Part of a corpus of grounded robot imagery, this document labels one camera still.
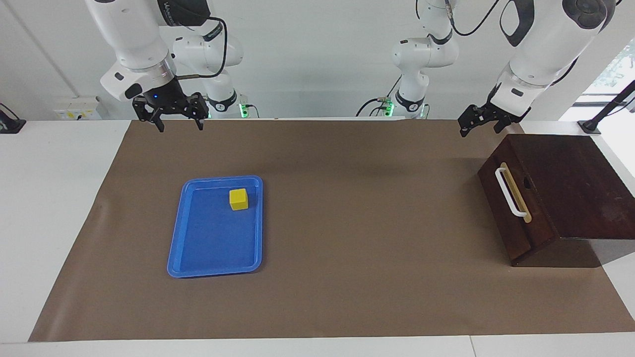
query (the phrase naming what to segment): white wall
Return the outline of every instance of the white wall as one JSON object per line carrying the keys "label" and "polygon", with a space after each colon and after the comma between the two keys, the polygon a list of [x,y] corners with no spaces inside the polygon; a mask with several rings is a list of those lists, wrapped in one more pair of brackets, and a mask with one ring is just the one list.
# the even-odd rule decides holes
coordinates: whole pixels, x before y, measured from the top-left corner
{"label": "white wall", "polygon": [[[116,102],[99,85],[115,57],[83,0],[0,0],[1,100],[28,118],[51,119],[50,97],[70,94],[32,43],[19,49],[28,36],[3,3],[16,10],[79,94],[98,95],[113,119],[135,118],[130,104]],[[414,0],[216,0],[215,5],[245,48],[244,62],[230,69],[234,82],[267,117],[353,115],[367,99],[385,95],[399,76],[391,62],[393,44],[425,34]],[[490,5],[491,0],[463,1],[459,29],[471,29]],[[501,11],[499,6],[476,35],[459,39],[461,56],[453,67],[429,71],[432,118],[456,118],[467,105],[485,101],[513,54],[498,29]],[[635,2],[624,1],[570,77],[538,100],[529,119],[557,120],[571,106],[635,37],[633,13]],[[171,43],[184,31],[163,28],[162,35]],[[187,68],[179,70],[186,73]],[[184,89],[202,87],[189,81]]]}

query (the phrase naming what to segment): dark wooden box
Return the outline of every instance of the dark wooden box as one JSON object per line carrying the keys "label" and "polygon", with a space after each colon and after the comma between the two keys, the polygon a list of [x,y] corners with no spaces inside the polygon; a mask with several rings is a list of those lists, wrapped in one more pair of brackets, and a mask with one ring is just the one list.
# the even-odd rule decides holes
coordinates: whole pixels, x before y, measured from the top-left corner
{"label": "dark wooden box", "polygon": [[598,267],[635,252],[635,198],[590,137],[508,135],[479,178],[513,266]]}

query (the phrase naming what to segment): white handle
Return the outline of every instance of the white handle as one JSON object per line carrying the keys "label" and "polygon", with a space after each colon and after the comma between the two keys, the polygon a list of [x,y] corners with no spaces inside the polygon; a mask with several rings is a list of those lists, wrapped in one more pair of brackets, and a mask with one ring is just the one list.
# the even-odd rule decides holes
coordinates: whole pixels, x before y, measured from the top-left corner
{"label": "white handle", "polygon": [[511,193],[509,193],[509,189],[505,184],[505,178],[503,177],[503,172],[505,171],[507,171],[507,169],[501,167],[494,173],[496,175],[496,179],[498,180],[498,184],[500,185],[500,190],[503,191],[503,195],[505,196],[507,204],[509,205],[509,209],[512,211],[512,213],[517,217],[525,218],[527,217],[527,212],[521,212],[518,210],[518,208],[516,208],[516,203],[514,202],[514,199],[512,198],[512,195]]}

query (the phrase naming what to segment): drawer handle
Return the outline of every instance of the drawer handle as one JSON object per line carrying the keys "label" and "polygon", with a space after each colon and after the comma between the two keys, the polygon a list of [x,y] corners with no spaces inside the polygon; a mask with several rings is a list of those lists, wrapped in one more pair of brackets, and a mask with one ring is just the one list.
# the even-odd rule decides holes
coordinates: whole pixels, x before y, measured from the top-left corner
{"label": "drawer handle", "polygon": [[531,223],[531,214],[529,213],[527,204],[525,203],[525,200],[523,199],[523,196],[521,195],[507,164],[500,164],[500,168],[498,168],[494,174],[496,175],[496,180],[500,185],[500,190],[503,191],[503,195],[505,196],[505,200],[507,200],[507,204],[509,205],[511,212],[515,216],[521,217],[525,223]]}

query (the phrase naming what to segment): white robotic arm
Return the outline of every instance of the white robotic arm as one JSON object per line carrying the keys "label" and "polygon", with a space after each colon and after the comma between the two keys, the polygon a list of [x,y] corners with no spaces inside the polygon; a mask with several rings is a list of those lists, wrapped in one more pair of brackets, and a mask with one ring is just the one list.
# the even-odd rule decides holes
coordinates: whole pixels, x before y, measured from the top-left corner
{"label": "white robotic arm", "polygon": [[[422,112],[430,80],[425,68],[439,68],[454,64],[458,58],[458,44],[444,0],[422,0],[421,23],[427,37],[400,41],[392,49],[392,61],[401,70],[401,84],[391,100],[394,115],[418,118]],[[458,0],[451,0],[456,6]]]}
{"label": "white robotic arm", "polygon": [[[102,77],[101,83],[115,98],[132,100],[141,121],[154,123],[163,131],[162,114],[182,114],[194,119],[202,130],[210,110],[202,94],[186,96],[183,93],[178,80],[189,78],[204,78],[213,117],[241,114],[237,100],[240,95],[221,67],[239,64],[243,49],[235,38],[227,35],[221,19],[209,19],[213,13],[211,0],[85,2],[117,55],[117,63]],[[177,39],[172,55],[159,35],[160,25],[194,28],[198,35]],[[173,58],[197,74],[176,77]]]}
{"label": "white robotic arm", "polygon": [[[523,120],[534,100],[573,66],[614,12],[615,0],[510,0],[501,29],[517,47],[516,54],[499,76],[487,103],[470,105],[458,119],[461,135],[465,137],[490,121],[498,121],[494,130],[500,133]],[[518,25],[508,26],[505,19]]]}

